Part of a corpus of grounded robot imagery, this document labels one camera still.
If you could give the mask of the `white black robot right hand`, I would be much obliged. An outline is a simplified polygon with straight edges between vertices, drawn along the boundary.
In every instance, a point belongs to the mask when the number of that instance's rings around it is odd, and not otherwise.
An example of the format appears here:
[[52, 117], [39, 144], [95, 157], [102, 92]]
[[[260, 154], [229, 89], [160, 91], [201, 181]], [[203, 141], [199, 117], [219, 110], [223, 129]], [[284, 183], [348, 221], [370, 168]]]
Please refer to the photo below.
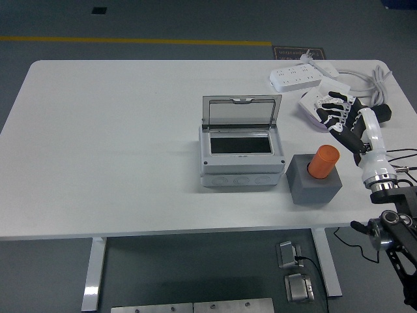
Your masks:
[[317, 115], [329, 133], [353, 155], [362, 169], [362, 181], [370, 189], [377, 183], [394, 185], [397, 173], [386, 158], [380, 124], [391, 119], [387, 104], [369, 107], [351, 95], [331, 91], [317, 108]]

